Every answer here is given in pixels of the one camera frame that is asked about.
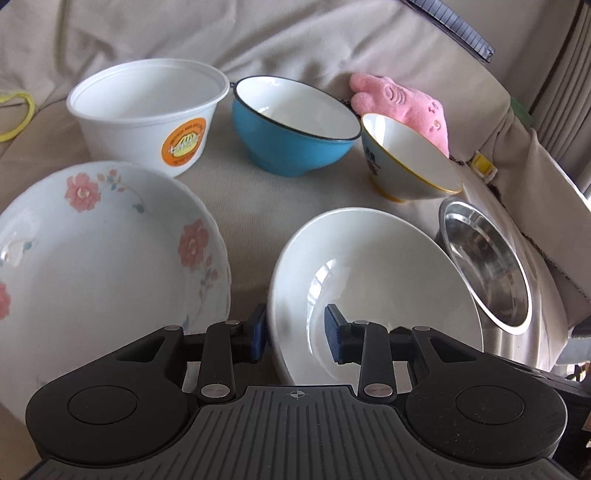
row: blue gripper pad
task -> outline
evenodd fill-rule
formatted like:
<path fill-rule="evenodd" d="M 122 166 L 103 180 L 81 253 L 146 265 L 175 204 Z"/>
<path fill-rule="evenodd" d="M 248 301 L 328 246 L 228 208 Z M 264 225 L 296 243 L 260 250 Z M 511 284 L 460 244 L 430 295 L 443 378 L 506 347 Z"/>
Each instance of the blue gripper pad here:
<path fill-rule="evenodd" d="M 349 329 L 349 324 L 341 314 L 335 304 L 331 303 L 324 309 L 324 334 L 329 343 L 330 353 L 333 360 L 338 364 L 350 362 L 345 358 L 345 334 Z"/>
<path fill-rule="evenodd" d="M 252 331 L 252 346 L 251 359 L 252 362 L 258 362 L 262 358 L 262 353 L 265 351 L 265 344 L 267 342 L 267 331 L 265 329 L 265 322 L 267 321 L 267 310 L 264 309 L 256 322 Z"/>

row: blue bowl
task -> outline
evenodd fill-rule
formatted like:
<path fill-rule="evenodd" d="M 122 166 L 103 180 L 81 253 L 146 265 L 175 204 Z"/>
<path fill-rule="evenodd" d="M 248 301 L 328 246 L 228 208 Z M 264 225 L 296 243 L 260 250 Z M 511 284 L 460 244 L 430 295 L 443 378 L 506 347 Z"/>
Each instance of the blue bowl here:
<path fill-rule="evenodd" d="M 295 80 L 247 77 L 234 86 L 232 119 L 262 169 L 297 177 L 336 162 L 361 134 L 356 115 L 322 90 Z"/>

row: yellow cord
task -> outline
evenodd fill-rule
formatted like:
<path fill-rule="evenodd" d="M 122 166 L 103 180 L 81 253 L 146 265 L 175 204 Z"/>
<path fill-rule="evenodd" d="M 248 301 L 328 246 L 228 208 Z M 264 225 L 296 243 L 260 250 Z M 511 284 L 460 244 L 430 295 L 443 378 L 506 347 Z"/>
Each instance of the yellow cord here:
<path fill-rule="evenodd" d="M 12 140 L 20 132 L 25 130 L 25 127 L 29 124 L 29 122 L 31 121 L 31 118 L 33 118 L 33 114 L 35 113 L 35 101 L 33 100 L 33 97 L 31 95 L 29 95 L 27 92 L 17 92 L 17 93 L 12 93 L 10 95 L 0 95 L 0 103 L 5 103 L 5 102 L 7 102 L 13 98 L 17 98 L 17 97 L 25 99 L 29 110 L 28 110 L 27 115 L 25 116 L 24 120 L 19 124 L 18 127 L 14 128 L 13 130 L 10 130 L 10 132 L 8 132 L 6 134 L 0 134 L 0 142 L 7 142 L 8 140 Z"/>

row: ribbed rubber surface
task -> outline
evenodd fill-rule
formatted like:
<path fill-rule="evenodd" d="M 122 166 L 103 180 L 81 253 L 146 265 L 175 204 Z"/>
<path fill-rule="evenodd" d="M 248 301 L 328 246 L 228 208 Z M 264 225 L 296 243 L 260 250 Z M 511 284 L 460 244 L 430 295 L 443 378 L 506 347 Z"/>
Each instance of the ribbed rubber surface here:
<path fill-rule="evenodd" d="M 490 62 L 495 49 L 482 36 L 441 0 L 404 0 L 447 31 L 475 57 Z"/>
<path fill-rule="evenodd" d="M 558 480 L 549 460 L 482 469 L 437 456 L 388 406 L 347 387 L 249 387 L 230 404 L 204 407 L 187 434 L 140 463 L 86 469 L 50 459 L 30 480 Z"/>

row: stuffed animal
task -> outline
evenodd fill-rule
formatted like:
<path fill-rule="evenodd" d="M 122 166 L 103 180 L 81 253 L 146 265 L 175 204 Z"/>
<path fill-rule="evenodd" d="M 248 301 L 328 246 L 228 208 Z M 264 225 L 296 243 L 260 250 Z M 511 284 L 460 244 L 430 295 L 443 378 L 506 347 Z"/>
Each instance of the stuffed animal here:
<path fill-rule="evenodd" d="M 388 77 L 365 73 L 351 75 L 355 92 L 351 107 L 358 115 L 380 113 L 417 131 L 449 157 L 447 124 L 442 105 L 426 93 L 400 86 Z"/>

